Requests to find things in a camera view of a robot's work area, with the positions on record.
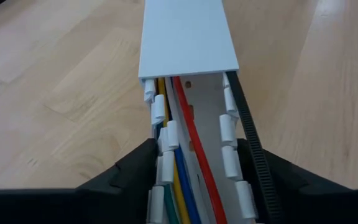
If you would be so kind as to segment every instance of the wooden floor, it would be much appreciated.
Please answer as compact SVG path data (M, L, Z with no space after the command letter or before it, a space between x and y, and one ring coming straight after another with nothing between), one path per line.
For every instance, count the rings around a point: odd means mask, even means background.
M358 188L358 1L225 0L262 144ZM0 5L0 188L74 187L149 136L137 0Z

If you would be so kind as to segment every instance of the green wire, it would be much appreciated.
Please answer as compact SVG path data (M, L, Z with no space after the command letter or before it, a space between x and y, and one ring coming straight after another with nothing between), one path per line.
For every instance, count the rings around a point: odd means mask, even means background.
M172 201L172 191L169 185L164 185L164 202L167 209L168 219L170 224L179 224L178 216L175 211L175 206Z

